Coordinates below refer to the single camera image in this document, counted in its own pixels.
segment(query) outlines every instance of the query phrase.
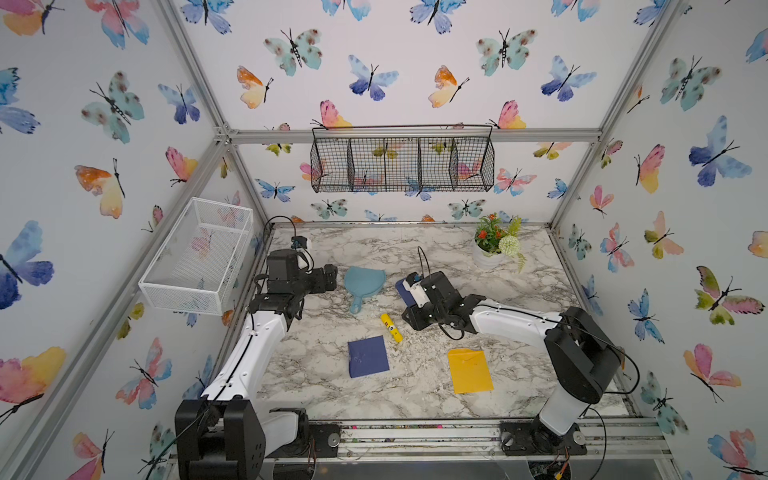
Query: marble surface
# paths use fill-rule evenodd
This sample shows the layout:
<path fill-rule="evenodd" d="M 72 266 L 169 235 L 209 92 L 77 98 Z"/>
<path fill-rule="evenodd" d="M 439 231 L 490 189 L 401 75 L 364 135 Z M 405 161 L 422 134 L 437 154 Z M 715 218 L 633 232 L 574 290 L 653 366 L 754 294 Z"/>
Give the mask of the marble surface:
<path fill-rule="evenodd" d="M 287 248 L 289 229 L 278 229 L 271 249 Z M 543 227 L 520 234 L 527 258 L 522 273 L 514 260 L 491 271 L 472 262 L 471 227 L 300 228 L 311 239 L 318 265 L 339 267 L 334 292 L 306 298 L 304 317 L 294 321 L 278 346 L 257 397 L 257 408 L 298 407 L 311 419 L 420 419 L 530 417 L 538 413 L 557 380 L 547 353 L 523 343 L 467 334 L 450 340 L 437 326 L 416 332 L 400 318 L 405 308 L 395 282 L 419 271 L 416 247 L 429 256 L 432 272 L 442 270 L 462 295 L 532 310 L 563 311 L 577 305 L 557 254 Z M 386 271 L 381 293 L 349 312 L 352 296 L 343 287 L 350 266 Z M 379 317 L 388 313 L 404 340 L 398 344 Z M 453 336 L 458 332 L 449 329 Z M 347 342 L 384 336 L 389 371 L 349 377 Z M 464 395 L 453 392 L 447 353 L 455 348 L 485 352 L 494 390 Z M 621 396 L 607 395 L 603 415 L 626 415 Z"/>

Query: yellow glue stick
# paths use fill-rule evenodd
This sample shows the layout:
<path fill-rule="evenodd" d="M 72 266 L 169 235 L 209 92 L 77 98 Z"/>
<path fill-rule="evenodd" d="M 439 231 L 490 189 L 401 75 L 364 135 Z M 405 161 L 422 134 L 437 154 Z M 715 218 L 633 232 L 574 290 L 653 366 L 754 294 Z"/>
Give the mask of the yellow glue stick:
<path fill-rule="evenodd" d="M 392 322 L 392 319 L 389 318 L 389 315 L 387 315 L 386 313 L 382 315 L 382 322 L 384 322 L 386 329 L 389 330 L 389 332 L 392 334 L 392 337 L 395 339 L 395 341 L 397 343 L 402 342 L 402 335 L 400 335 L 400 331 L 397 330 L 397 327 Z"/>

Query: blue napkin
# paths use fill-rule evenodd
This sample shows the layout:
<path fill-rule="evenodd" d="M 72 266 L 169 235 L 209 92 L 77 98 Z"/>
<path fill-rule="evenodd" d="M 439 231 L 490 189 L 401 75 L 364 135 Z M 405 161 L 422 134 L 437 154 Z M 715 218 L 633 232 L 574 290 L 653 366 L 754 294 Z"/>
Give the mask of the blue napkin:
<path fill-rule="evenodd" d="M 374 336 L 370 339 L 349 342 L 349 376 L 371 375 L 389 370 L 386 358 L 384 337 Z"/>

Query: wire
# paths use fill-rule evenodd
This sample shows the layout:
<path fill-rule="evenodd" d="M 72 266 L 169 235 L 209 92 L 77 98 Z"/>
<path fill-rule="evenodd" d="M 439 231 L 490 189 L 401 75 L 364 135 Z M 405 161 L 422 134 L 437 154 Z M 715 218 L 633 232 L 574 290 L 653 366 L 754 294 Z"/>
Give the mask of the wire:
<path fill-rule="evenodd" d="M 600 412 L 593 409 L 592 407 L 587 407 L 587 410 L 591 410 L 592 412 L 595 412 L 598 414 L 598 417 L 600 417 L 600 423 L 603 424 L 603 458 L 600 459 L 600 465 L 598 465 L 598 469 L 594 471 L 592 476 L 589 478 L 589 480 L 594 480 L 596 476 L 598 476 L 598 472 L 603 467 L 603 462 L 605 462 L 605 452 L 608 450 L 608 430 L 605 428 L 605 420 L 603 420 L 603 416 L 600 415 Z"/>

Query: white wire basket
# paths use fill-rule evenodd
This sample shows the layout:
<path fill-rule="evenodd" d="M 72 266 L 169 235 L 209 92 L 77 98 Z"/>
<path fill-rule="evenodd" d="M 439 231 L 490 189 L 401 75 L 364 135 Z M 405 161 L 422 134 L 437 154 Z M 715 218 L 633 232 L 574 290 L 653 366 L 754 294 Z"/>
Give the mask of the white wire basket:
<path fill-rule="evenodd" d="M 193 197 L 139 280 L 155 308 L 221 315 L 253 234 L 253 210 Z"/>

